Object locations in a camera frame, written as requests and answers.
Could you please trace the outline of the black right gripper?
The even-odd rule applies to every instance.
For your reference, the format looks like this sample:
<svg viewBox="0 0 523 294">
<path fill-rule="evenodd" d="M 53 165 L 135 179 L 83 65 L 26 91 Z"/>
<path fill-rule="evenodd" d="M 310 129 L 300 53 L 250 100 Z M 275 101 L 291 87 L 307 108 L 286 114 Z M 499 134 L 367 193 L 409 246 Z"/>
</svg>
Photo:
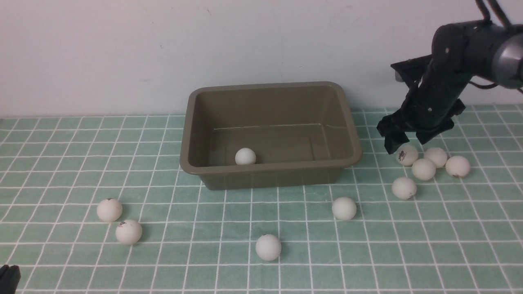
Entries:
<svg viewBox="0 0 523 294">
<path fill-rule="evenodd" d="M 465 53 L 434 53 L 391 67 L 411 85 L 400 109 L 384 116 L 377 125 L 388 154 L 409 142 L 407 132 L 416 132 L 417 140 L 425 145 L 451 130 L 452 108 L 472 78 Z"/>
</svg>

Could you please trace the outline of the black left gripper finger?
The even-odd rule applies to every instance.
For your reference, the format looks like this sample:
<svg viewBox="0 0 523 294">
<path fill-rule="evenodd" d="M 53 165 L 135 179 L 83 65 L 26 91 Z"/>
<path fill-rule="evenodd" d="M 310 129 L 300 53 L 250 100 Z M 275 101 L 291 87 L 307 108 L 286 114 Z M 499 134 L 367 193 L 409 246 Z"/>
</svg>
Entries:
<svg viewBox="0 0 523 294">
<path fill-rule="evenodd" d="M 17 265 L 4 265 L 0 268 L 0 293 L 15 294 L 21 278 Z"/>
</svg>

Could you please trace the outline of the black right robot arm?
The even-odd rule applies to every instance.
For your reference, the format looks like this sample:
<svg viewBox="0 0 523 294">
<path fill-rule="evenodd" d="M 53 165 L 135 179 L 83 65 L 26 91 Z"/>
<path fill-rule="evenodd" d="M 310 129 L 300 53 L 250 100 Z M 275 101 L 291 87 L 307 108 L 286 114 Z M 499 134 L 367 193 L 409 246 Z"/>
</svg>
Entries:
<svg viewBox="0 0 523 294">
<path fill-rule="evenodd" d="M 414 132 L 422 145 L 454 127 L 465 110 L 459 99 L 473 77 L 505 89 L 522 88 L 523 36 L 520 24 L 504 28 L 477 20 L 439 27 L 431 54 L 391 65 L 409 91 L 401 107 L 379 121 L 377 130 L 389 154 Z"/>
</svg>

